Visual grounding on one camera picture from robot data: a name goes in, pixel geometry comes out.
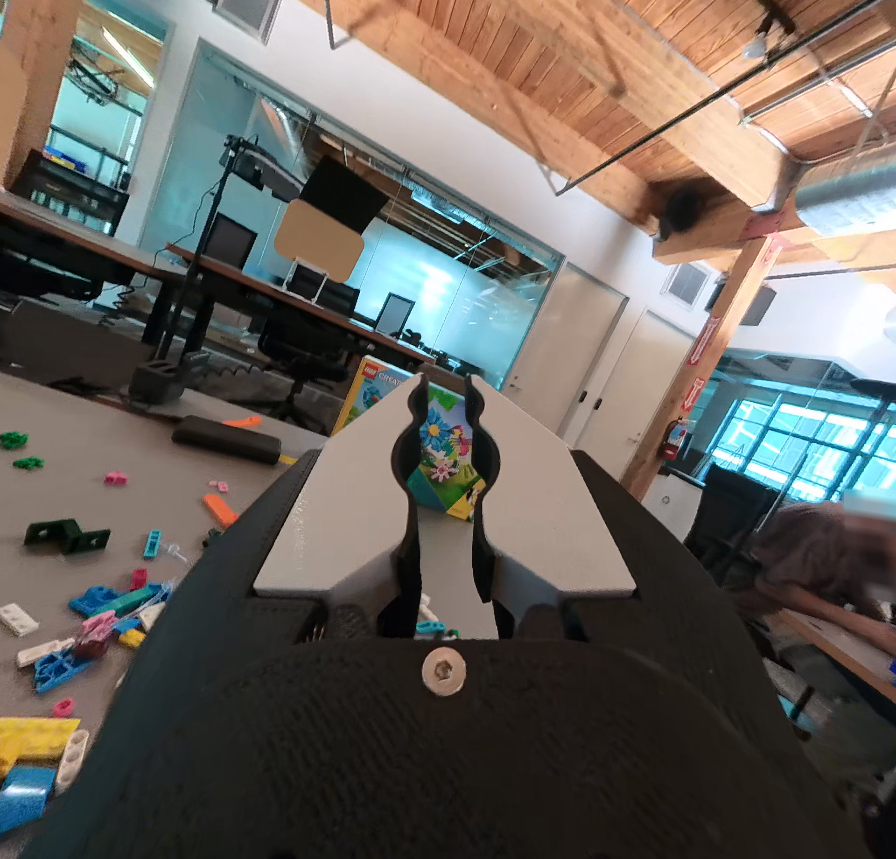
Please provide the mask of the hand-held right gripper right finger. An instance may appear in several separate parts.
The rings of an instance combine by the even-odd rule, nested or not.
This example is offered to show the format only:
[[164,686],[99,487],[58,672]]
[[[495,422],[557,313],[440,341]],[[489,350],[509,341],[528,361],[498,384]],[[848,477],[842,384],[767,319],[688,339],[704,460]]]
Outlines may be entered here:
[[501,607],[629,597],[634,579],[567,444],[473,374],[472,460],[485,486],[473,519],[478,596]]

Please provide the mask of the black flag panel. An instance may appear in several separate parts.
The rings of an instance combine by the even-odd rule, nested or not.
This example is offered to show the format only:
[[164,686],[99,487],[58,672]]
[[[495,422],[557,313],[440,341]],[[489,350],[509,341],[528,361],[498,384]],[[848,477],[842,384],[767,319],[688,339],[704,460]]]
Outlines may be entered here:
[[389,197],[375,184],[324,155],[308,176],[298,199],[363,235]]

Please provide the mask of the wall vent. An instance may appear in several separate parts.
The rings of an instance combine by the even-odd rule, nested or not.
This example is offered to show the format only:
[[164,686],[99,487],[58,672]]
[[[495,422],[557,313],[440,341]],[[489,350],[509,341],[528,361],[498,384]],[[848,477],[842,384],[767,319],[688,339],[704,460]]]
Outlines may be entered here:
[[216,0],[214,12],[267,46],[282,0]]
[[675,265],[670,268],[660,293],[670,301],[692,309],[711,280],[712,271],[699,263]]

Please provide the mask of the large grid window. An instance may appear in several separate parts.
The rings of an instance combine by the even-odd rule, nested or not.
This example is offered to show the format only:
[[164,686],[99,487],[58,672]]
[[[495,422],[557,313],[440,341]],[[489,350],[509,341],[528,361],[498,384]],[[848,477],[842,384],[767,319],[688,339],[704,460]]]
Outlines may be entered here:
[[895,488],[894,403],[844,391],[718,387],[724,412],[700,424],[708,436],[706,464],[745,475],[791,502],[836,502],[849,492]]

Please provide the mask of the white door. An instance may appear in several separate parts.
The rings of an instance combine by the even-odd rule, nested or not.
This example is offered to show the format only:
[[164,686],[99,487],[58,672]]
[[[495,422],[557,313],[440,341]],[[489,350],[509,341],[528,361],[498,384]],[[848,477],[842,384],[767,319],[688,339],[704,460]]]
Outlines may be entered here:
[[502,393],[560,435],[612,336],[628,299],[564,264],[502,386]]
[[634,326],[576,442],[613,479],[633,459],[692,343],[651,312]]

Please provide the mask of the pile of assorted toy bricks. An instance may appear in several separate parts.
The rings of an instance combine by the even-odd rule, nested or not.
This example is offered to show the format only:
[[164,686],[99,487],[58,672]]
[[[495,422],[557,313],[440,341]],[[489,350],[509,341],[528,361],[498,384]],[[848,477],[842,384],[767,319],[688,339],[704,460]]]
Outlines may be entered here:
[[89,587],[69,602],[77,626],[44,641],[35,641],[39,624],[19,605],[2,606],[2,629],[26,642],[16,651],[2,645],[2,839],[72,788],[101,721],[86,719],[73,685],[98,669],[111,645],[136,650],[169,594],[170,583]]

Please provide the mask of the round black ceiling speaker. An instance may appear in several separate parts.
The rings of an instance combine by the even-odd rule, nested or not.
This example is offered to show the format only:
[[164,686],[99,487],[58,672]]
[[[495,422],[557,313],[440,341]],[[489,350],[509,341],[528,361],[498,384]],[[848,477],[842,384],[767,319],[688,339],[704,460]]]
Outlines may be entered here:
[[685,184],[670,193],[658,218],[657,241],[665,242],[690,230],[700,220],[705,204],[706,198],[696,184]]

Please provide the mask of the wooden board on clear stand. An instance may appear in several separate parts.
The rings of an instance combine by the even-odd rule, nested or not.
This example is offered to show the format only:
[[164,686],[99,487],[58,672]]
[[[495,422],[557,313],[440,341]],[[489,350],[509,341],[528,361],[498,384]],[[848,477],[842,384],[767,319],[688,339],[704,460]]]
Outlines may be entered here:
[[294,267],[302,264],[322,274],[315,305],[329,281],[346,281],[364,251],[363,236],[302,200],[286,204],[273,245]]

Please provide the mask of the yellow toy box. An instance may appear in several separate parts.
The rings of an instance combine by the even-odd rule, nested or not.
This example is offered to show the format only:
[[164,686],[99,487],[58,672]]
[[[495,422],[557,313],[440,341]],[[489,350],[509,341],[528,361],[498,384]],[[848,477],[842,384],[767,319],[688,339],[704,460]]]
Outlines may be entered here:
[[[372,356],[361,358],[332,434],[409,380],[411,373]],[[472,464],[472,429],[464,397],[430,382],[428,412],[420,427],[421,463],[408,484],[419,505],[472,521],[485,487]]]

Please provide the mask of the black office chair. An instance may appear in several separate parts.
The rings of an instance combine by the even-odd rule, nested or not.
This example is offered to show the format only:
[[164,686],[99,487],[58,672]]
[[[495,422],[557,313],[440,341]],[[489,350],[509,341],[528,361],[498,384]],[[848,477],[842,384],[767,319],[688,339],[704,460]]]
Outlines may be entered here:
[[299,314],[288,321],[284,316],[268,319],[262,328],[258,347],[268,357],[264,370],[286,375],[290,388],[285,398],[264,398],[246,403],[246,407],[273,419],[327,435],[324,423],[297,403],[297,396],[308,383],[338,385],[350,378],[342,363],[337,331],[329,324],[314,324]]
[[717,464],[708,467],[702,485],[684,545],[718,586],[745,587],[759,568],[752,553],[758,533],[797,500]]

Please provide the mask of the black monitor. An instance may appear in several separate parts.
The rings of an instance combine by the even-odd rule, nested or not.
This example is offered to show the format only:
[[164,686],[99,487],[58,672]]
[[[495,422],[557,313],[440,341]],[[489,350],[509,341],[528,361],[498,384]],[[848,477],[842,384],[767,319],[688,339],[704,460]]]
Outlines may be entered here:
[[416,305],[414,300],[397,293],[387,293],[384,304],[375,319],[374,331],[398,339]]
[[217,212],[212,220],[203,256],[242,270],[251,255],[257,233]]

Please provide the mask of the wooden column with red signs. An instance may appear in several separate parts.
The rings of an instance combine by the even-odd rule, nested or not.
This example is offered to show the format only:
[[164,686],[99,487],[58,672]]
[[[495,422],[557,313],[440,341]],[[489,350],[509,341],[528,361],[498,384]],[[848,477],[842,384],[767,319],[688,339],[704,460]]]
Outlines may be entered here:
[[778,235],[750,240],[737,256],[709,317],[686,353],[620,478],[622,488],[641,502],[664,463],[658,447],[668,424],[688,419],[737,327],[783,249]]

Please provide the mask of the grey desk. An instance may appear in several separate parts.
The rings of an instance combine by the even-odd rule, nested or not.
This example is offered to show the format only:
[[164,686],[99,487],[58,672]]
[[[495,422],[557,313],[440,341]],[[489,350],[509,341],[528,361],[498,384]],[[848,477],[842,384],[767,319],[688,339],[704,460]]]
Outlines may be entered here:
[[[172,427],[121,409],[2,376],[2,429],[28,433],[35,472],[2,451],[2,604],[39,621],[35,641],[76,626],[68,600],[97,585],[122,587],[151,529],[179,543],[194,562],[148,562],[150,580],[179,578],[172,601],[143,647],[113,647],[91,676],[73,685],[101,718],[72,788],[31,827],[28,857],[227,857],[301,853],[301,835],[281,835],[301,810],[339,780],[326,749],[383,754],[367,788],[390,779],[391,747],[371,737],[394,733],[402,716],[375,682],[370,654],[412,653],[400,641],[303,642],[326,612],[297,599],[257,597],[267,544],[296,502],[319,450],[312,436],[286,439],[291,467],[266,467],[180,446]],[[109,471],[129,476],[107,486]],[[218,494],[238,515],[227,530],[202,504]],[[105,550],[62,555],[28,547],[36,521],[74,518],[84,530],[110,529]]]

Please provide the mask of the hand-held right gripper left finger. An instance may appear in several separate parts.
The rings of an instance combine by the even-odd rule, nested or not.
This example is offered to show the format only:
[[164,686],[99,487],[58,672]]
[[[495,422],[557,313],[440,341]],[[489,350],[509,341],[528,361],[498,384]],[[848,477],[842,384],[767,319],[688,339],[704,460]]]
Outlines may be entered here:
[[321,449],[253,583],[327,607],[420,602],[418,502],[429,385],[413,375]]

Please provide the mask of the short silver air duct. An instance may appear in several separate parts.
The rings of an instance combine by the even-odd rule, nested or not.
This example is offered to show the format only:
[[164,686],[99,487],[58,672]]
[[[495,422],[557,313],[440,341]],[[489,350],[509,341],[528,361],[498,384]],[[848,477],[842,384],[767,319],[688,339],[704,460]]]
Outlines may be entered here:
[[822,237],[894,230],[894,142],[821,160],[790,160],[767,206],[781,210],[789,200],[799,220]]

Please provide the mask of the black storage cart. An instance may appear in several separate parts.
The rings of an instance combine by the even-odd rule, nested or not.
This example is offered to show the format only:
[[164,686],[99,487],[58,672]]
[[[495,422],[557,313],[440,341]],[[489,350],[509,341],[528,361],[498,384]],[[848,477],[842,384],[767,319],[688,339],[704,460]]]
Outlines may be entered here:
[[129,195],[31,149],[9,189],[57,215],[114,237]]

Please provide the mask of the black flat case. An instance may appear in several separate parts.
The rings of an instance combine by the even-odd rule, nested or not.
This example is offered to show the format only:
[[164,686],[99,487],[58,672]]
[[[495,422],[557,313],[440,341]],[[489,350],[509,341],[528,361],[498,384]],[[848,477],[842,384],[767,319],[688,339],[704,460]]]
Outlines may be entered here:
[[274,436],[197,416],[184,417],[176,424],[171,440],[175,444],[265,465],[276,465],[282,453],[281,442]]

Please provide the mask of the dark green bracket brick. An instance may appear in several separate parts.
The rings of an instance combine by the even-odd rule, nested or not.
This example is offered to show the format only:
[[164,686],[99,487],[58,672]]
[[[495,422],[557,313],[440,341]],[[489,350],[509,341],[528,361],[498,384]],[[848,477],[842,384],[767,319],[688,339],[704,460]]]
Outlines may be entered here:
[[74,518],[61,518],[29,524],[23,544],[52,545],[62,555],[69,555],[105,550],[110,535],[110,529],[84,530]]

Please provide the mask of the long wooden desk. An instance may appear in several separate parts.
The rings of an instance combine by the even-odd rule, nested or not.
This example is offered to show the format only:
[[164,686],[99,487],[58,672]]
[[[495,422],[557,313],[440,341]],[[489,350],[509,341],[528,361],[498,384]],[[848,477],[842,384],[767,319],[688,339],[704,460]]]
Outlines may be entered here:
[[186,269],[182,265],[104,235],[6,190],[1,191],[1,214],[3,223],[15,221],[44,243],[50,238],[61,240],[148,278],[179,282],[185,277]]
[[216,260],[202,257],[199,262],[198,285],[186,298],[197,298],[194,321],[187,330],[185,352],[198,350],[206,337],[215,305],[237,312],[251,319],[284,316],[288,321],[299,314],[314,324],[329,324],[337,331],[342,353],[349,356],[371,355],[384,362],[394,363],[415,371],[423,363],[437,363],[447,370],[447,355],[431,354],[409,343],[375,332],[352,319],[352,316],[315,305],[311,300],[269,282],[252,277]]

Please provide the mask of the plain wooden column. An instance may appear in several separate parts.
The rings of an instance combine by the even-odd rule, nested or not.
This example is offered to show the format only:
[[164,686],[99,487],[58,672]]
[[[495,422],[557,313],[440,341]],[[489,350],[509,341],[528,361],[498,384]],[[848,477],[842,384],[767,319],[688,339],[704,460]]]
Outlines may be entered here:
[[84,0],[7,0],[2,48],[21,70],[3,184],[11,188],[31,150],[44,148]]

